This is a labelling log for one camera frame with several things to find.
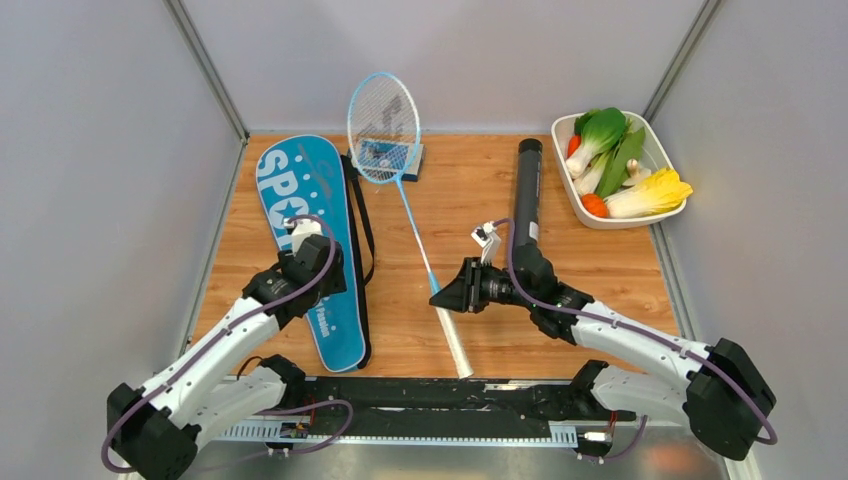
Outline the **blue racket bag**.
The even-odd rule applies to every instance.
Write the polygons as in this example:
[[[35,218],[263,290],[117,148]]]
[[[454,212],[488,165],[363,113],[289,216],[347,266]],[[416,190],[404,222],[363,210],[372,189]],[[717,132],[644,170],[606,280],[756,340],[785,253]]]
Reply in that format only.
[[[372,356],[362,246],[375,242],[358,172],[352,160],[318,135],[298,135],[269,147],[255,170],[260,203],[280,250],[308,234],[332,233],[343,257],[346,290],[307,313],[319,358],[332,373],[364,369]]]

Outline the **black shuttlecock tube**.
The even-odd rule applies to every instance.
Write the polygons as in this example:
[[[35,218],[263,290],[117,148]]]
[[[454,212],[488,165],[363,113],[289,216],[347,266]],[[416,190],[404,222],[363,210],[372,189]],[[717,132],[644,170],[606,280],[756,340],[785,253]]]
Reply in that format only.
[[[518,144],[513,218],[515,245],[535,245],[539,240],[539,200],[543,145],[536,138]]]

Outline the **blue racket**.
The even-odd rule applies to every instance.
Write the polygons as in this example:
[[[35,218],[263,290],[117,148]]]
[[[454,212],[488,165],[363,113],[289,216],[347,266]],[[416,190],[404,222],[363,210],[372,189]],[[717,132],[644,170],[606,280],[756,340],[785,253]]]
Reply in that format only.
[[[374,72],[355,88],[348,106],[346,125],[349,147],[355,140],[364,137],[421,144],[417,105],[404,82],[390,72]],[[427,273],[430,291],[435,294],[440,290],[440,284],[431,268],[403,181],[398,178],[383,184],[393,184],[398,189]]]

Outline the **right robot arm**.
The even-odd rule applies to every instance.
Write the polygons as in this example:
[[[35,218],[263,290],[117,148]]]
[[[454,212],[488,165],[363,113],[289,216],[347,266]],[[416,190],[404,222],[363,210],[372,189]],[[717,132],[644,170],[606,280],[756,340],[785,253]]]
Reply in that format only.
[[[686,340],[623,316],[560,281],[534,245],[515,248],[504,268],[465,258],[429,302],[459,313],[478,313],[491,303],[523,307],[548,337],[640,368],[633,373],[587,363],[579,372],[586,381],[570,392],[573,410],[584,418],[607,409],[673,422],[735,461],[756,443],[776,442],[767,421],[776,396],[741,345],[727,338],[714,345]]]

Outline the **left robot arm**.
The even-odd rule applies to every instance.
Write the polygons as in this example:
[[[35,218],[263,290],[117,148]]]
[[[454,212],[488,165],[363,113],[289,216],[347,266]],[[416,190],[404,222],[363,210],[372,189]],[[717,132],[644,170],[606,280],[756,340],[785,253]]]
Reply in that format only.
[[[306,388],[286,376],[293,367],[279,355],[234,383],[219,383],[292,319],[345,290],[343,249],[333,237],[309,234],[296,250],[279,252],[197,344],[140,387],[122,383],[109,394],[103,465],[146,479],[177,479],[241,420],[273,407],[287,415],[300,410]]]

